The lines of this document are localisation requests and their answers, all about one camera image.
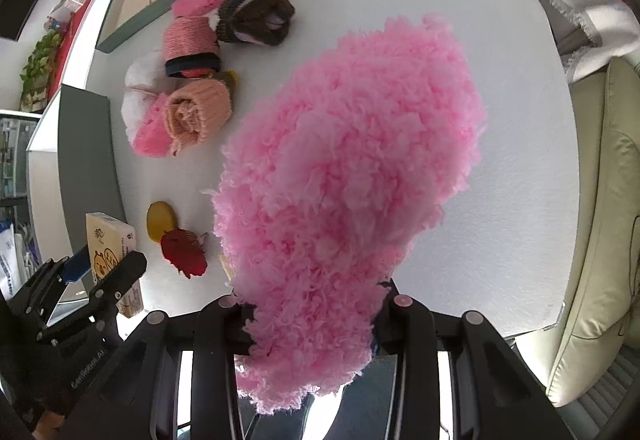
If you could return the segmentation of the pink cheese sponge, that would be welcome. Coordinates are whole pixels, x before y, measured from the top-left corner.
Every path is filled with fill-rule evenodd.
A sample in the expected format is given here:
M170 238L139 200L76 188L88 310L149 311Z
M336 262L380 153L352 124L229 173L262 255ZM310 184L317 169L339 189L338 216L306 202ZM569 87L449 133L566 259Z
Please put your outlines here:
M172 137L168 134L165 111L168 95L161 93L145 112L132 149L139 156L164 158L170 154Z
M176 0L171 5L171 13L175 18L186 16L203 16L219 8L224 0Z

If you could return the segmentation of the capybara tissue pack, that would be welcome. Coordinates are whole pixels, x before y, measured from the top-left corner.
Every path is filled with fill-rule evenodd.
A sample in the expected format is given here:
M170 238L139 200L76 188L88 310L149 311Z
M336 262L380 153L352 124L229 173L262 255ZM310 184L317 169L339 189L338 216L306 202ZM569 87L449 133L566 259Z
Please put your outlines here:
M219 254L218 260L221 264L221 267L224 269L224 273L227 275L228 280L231 281L233 278L234 272L232 267L230 266L230 262L227 256L224 254Z
M105 278L130 252L137 249L136 230L104 212L86 215L87 245L94 282ZM132 284L117 304L125 318L133 318L143 310L140 282Z

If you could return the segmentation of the green potted vine plant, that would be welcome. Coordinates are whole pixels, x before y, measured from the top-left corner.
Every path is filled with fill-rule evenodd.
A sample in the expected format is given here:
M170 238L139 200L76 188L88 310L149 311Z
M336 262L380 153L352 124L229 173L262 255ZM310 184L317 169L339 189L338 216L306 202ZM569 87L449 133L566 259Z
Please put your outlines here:
M55 58L62 41L56 30L48 30L37 42L28 56L20 77L22 92L20 110L26 113L41 113L47 106L47 91L55 71Z

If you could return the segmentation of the pink cheese sponge near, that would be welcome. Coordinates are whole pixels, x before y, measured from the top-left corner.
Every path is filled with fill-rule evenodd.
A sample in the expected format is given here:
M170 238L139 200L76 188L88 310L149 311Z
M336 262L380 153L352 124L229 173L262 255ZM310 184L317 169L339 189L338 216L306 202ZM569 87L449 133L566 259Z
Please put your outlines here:
M170 154L172 137L168 134L165 111L168 95L161 93L145 112L132 149L139 156L164 158Z

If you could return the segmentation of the brown purple knit hat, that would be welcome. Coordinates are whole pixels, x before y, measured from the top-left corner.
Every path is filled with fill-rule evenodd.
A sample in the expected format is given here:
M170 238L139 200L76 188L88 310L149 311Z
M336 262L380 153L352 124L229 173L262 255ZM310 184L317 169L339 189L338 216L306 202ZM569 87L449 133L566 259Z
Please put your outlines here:
M227 44L277 47L288 36L294 15L288 0L224 0L216 36Z

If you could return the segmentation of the white stuffing bag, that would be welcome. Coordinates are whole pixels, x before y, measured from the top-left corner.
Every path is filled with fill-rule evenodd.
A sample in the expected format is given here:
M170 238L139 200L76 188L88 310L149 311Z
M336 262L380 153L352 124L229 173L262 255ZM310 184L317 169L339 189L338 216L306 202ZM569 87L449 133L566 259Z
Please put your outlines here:
M160 50L153 50L130 65L126 71L120 109L130 144L134 143L144 116L156 98L174 87L174 80L166 75L165 61Z

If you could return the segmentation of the dark red fabric flower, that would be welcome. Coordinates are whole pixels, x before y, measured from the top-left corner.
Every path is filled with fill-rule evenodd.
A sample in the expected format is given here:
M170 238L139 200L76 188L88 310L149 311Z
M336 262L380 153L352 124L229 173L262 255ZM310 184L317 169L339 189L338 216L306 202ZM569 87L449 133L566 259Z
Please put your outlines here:
M186 278L202 276L208 267L204 248L198 236L187 230L174 229L160 239L163 257Z

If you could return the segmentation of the cream leather sofa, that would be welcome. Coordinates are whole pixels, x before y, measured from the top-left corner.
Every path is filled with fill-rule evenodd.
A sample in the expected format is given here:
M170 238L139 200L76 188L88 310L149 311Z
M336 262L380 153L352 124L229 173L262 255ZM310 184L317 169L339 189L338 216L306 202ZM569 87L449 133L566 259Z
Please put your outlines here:
M639 345L639 75L615 58L570 88L579 209L561 315L518 352L557 408L582 397L623 347Z

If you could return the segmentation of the large grey open box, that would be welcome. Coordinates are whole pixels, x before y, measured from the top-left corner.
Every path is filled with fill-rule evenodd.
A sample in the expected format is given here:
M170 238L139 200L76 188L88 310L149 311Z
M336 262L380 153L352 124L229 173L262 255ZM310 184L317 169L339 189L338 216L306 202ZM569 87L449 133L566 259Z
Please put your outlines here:
M40 260L87 245L86 215L126 219L114 159L110 100L62 85L26 151L27 198Z

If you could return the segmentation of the light pink fluffy chenille cloth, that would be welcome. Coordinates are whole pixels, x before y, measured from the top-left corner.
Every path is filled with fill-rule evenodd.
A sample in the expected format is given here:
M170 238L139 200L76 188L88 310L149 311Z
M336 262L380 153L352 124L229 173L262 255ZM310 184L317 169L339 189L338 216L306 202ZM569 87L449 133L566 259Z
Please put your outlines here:
M371 362L373 322L416 236L480 161L486 113L439 18L391 18L297 67L224 145L214 232L253 309L239 393L262 414Z

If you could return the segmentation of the pink knit roll dark rim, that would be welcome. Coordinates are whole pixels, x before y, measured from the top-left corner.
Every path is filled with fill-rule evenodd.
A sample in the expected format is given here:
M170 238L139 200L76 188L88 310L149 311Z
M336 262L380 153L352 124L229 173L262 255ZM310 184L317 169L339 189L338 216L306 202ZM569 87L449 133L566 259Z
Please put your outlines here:
M162 53L171 78L200 78L221 70L217 36L205 16L175 18L163 33Z

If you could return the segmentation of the yellow round soap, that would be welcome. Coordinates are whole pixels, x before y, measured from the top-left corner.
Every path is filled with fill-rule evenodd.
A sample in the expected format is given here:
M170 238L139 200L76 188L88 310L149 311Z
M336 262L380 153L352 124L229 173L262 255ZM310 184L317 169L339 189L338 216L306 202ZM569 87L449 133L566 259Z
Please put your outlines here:
M146 212L146 232L152 242L159 243L166 233L176 230L177 226L176 214L168 203L158 200L149 206Z

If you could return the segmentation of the pink cheese sponge far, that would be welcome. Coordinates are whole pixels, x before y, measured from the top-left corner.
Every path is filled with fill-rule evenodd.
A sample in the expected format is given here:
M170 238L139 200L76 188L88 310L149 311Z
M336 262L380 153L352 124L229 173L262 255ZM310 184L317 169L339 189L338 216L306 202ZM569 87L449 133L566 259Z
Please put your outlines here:
M176 0L171 5L171 13L175 18L186 16L203 16L219 8L224 0Z

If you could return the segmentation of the peach rolled knit scarf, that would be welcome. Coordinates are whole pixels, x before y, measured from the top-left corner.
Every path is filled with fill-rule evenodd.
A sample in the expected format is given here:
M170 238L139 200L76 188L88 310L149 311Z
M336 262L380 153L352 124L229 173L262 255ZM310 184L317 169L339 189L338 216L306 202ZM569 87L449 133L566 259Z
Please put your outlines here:
M165 126L176 156L216 134L232 115L231 91L221 80L189 82L168 96Z

